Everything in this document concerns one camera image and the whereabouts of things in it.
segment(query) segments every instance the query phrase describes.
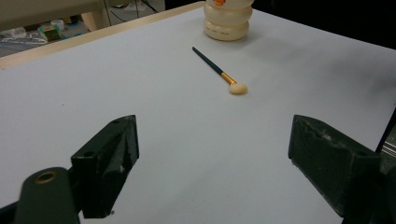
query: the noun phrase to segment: white surface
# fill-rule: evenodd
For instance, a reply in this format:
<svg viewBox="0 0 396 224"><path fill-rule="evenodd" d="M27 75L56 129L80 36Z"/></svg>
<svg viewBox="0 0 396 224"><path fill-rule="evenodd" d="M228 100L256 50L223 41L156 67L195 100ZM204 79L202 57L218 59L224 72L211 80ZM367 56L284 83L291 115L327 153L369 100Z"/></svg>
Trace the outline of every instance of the white surface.
<svg viewBox="0 0 396 224"><path fill-rule="evenodd" d="M247 38L219 42L203 19L194 10L1 71L0 205L136 114L141 158L115 215L82 223L340 223L288 159L292 117L375 149L394 108L396 52L258 11ZM228 93L192 46L248 93Z"/></svg>

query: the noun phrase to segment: black brush handle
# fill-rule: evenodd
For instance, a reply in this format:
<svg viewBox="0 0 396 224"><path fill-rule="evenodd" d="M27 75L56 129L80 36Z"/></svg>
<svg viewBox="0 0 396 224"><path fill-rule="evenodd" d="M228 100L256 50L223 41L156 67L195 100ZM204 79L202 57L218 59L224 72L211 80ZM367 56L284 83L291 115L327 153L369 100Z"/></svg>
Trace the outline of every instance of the black brush handle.
<svg viewBox="0 0 396 224"><path fill-rule="evenodd" d="M212 63L212 61L210 61L208 58L206 58L206 56L204 54L202 54L198 49L196 49L195 47L192 47L192 50L198 54L198 56L200 56L211 68L213 68L213 70L215 70L219 75L221 75L222 73L224 73L221 68L219 68L217 65L215 65L214 63Z"/></svg>

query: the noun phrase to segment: sponge applicator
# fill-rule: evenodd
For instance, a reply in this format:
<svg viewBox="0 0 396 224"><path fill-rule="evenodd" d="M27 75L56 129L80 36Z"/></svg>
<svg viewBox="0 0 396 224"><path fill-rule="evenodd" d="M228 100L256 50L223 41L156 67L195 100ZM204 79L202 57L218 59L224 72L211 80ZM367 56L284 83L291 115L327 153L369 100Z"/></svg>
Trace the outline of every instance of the sponge applicator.
<svg viewBox="0 0 396 224"><path fill-rule="evenodd" d="M226 80L230 84L230 93L232 94L245 94L248 91L248 86L244 83L237 83L233 80L227 73L223 72L217 65L212 63L204 54L202 54L198 49L192 47L192 50L198 54L213 70L215 70L224 80Z"/></svg>

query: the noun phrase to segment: bottle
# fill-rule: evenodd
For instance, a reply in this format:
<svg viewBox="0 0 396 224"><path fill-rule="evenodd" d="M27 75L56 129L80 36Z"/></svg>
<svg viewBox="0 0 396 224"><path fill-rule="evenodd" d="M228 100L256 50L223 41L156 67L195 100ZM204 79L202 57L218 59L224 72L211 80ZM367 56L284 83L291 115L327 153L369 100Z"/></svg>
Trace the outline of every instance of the bottle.
<svg viewBox="0 0 396 224"><path fill-rule="evenodd" d="M206 0L205 33L217 40L233 41L248 33L254 0Z"/></svg>

